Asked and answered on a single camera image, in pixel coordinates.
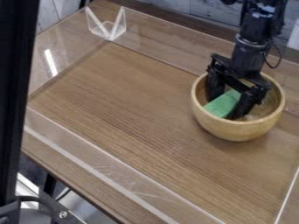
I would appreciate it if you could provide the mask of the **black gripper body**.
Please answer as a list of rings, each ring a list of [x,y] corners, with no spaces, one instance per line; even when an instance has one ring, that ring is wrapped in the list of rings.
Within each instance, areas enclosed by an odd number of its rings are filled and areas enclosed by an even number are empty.
[[[256,104],[263,101],[271,89],[271,84],[260,73],[270,48],[270,38],[244,38],[238,34],[231,57],[214,53],[207,68],[207,72],[211,68],[219,72],[226,86],[230,86],[240,94],[251,92],[256,97]]]

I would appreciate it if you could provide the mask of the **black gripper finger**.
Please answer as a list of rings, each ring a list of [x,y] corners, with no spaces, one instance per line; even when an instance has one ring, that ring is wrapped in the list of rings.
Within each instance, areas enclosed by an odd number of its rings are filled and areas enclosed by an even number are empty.
[[[211,102],[224,93],[226,83],[219,72],[211,68],[206,80],[207,99]]]
[[[255,95],[251,92],[244,92],[240,95],[236,105],[234,106],[232,110],[228,113],[228,119],[236,120],[240,117],[243,117],[256,104],[258,100]]]

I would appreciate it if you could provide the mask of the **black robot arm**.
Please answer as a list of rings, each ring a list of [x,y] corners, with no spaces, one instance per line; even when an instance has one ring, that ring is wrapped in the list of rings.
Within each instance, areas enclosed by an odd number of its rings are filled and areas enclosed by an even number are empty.
[[[235,120],[248,114],[262,103],[273,84],[263,78],[262,68],[269,65],[267,55],[274,44],[274,37],[282,33],[289,0],[243,0],[240,12],[240,30],[235,37],[231,57],[218,53],[211,55],[207,67],[207,98],[215,101],[223,94],[226,86],[239,92],[239,98],[224,115]]]

